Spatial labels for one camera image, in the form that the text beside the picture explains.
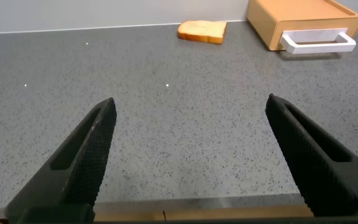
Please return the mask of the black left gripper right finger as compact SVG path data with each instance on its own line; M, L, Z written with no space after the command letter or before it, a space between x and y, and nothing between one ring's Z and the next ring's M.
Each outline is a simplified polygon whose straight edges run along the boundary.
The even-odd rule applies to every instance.
M316 216L358 216L358 156L284 98L265 113L293 180Z

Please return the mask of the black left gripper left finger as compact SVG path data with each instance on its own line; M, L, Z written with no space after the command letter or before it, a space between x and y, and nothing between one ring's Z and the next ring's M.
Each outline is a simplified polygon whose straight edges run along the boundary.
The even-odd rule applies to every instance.
M116 125L112 98L97 105L8 203L11 223L91 223Z

